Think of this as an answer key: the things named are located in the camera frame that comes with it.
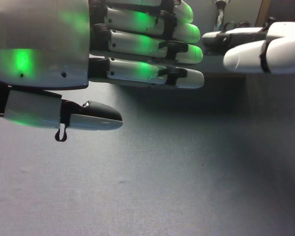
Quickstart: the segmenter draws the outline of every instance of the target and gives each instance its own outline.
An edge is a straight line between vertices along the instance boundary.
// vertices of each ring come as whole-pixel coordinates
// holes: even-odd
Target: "robotic hand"
[[[238,73],[295,73],[295,22],[275,22],[262,28],[238,27],[203,35],[213,54],[224,56],[224,66]]]
[[[91,82],[196,89],[202,51],[182,0],[0,0],[0,117],[42,128],[111,130],[113,108],[45,90]]]

